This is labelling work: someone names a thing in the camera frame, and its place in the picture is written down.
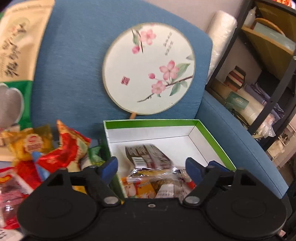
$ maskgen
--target cardboard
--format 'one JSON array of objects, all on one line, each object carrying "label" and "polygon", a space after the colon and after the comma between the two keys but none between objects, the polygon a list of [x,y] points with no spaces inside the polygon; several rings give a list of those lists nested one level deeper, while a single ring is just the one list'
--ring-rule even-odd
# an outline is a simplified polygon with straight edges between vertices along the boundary
[{"label": "cardboard", "polygon": [[107,150],[110,156],[117,157],[119,165],[117,180],[111,186],[121,189],[124,197],[120,178],[132,170],[125,146],[154,144],[180,169],[185,168],[188,157],[204,167],[215,160],[230,170],[236,169],[200,120],[110,120],[104,121],[104,129]]}]

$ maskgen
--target snack package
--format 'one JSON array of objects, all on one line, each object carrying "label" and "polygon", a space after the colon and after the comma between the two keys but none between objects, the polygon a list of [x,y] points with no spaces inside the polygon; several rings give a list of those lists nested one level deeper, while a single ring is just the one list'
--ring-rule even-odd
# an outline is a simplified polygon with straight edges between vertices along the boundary
[{"label": "snack package", "polygon": [[157,177],[169,178],[173,175],[173,162],[156,146],[151,144],[125,147],[126,156],[133,170],[127,180],[140,181]]},{"label": "snack package", "polygon": [[80,160],[80,170],[95,165],[101,166],[105,161],[100,157],[101,146],[95,146],[88,149],[87,154]]},{"label": "snack package", "polygon": [[0,128],[32,127],[30,100],[39,47],[54,0],[24,1],[0,22]]},{"label": "snack package", "polygon": [[187,186],[193,190],[196,185],[195,183],[192,181],[192,179],[190,178],[190,176],[187,174],[186,169],[180,169],[181,172],[181,177],[184,180],[184,182],[187,184]]},{"label": "snack package", "polygon": [[127,182],[121,178],[126,195],[133,198],[155,198],[156,192],[149,181]]},{"label": "snack package", "polygon": [[[61,145],[52,152],[41,156],[37,164],[50,173],[62,167],[68,168],[69,172],[79,172],[79,160],[86,155],[91,139],[65,126],[60,120],[57,120],[57,129]],[[74,189],[85,193],[82,186],[75,186]]]},{"label": "snack package", "polygon": [[180,179],[164,179],[151,182],[157,191],[155,198],[178,198],[180,202],[190,193],[184,189],[185,183]]},{"label": "snack package", "polygon": [[40,180],[43,182],[45,179],[47,179],[49,177],[50,172],[45,170],[43,167],[39,166],[36,163],[41,156],[42,156],[41,152],[38,152],[38,151],[33,151],[32,152],[33,162],[34,162],[36,171],[38,173],[38,176],[39,176]]},{"label": "snack package", "polygon": [[19,161],[15,165],[15,172],[33,189],[41,184],[33,161]]},{"label": "snack package", "polygon": [[[6,129],[7,131],[13,131],[13,132],[19,132],[20,131],[20,125],[14,125]],[[5,131],[5,129],[0,128],[0,146],[5,146],[4,138],[2,137],[1,132]]]},{"label": "snack package", "polygon": [[26,128],[20,132],[3,131],[1,135],[18,161],[33,160],[33,151],[48,153],[53,149],[49,125]]},{"label": "snack package", "polygon": [[19,227],[16,213],[21,202],[33,189],[11,167],[0,169],[0,226],[5,229]]}]

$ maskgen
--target green snack bag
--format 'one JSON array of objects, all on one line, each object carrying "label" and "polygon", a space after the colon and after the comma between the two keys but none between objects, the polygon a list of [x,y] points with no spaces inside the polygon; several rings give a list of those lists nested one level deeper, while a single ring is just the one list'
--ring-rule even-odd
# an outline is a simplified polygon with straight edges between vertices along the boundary
[{"label": "green snack bag", "polygon": [[25,1],[0,22],[0,131],[18,123],[32,127],[30,102],[41,40],[54,0]]}]

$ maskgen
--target red snack bag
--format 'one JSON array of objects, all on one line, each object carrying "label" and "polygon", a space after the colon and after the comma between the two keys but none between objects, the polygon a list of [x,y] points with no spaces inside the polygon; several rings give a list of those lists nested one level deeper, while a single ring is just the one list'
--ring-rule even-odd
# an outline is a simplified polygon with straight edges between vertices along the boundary
[{"label": "red snack bag", "polygon": [[0,227],[19,227],[16,213],[19,205],[33,189],[14,171],[13,167],[0,169]]},{"label": "red snack bag", "polygon": [[68,168],[69,172],[80,171],[78,161],[87,153],[91,139],[65,126],[60,120],[57,120],[57,128],[61,145],[52,152],[41,156],[37,164],[50,173],[61,167]]},{"label": "red snack bag", "polygon": [[15,171],[34,190],[41,184],[33,161],[19,161],[15,166]]}]

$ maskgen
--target metal screw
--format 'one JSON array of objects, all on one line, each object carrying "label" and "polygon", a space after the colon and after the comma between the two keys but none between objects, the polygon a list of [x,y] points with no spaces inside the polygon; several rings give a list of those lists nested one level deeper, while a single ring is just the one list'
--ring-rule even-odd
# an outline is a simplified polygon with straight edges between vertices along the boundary
[{"label": "metal screw", "polygon": [[189,197],[185,198],[185,201],[188,204],[198,204],[200,202],[200,199],[195,196],[189,196]]},{"label": "metal screw", "polygon": [[107,204],[116,204],[119,201],[117,197],[110,196],[110,197],[105,197],[104,202]]}]

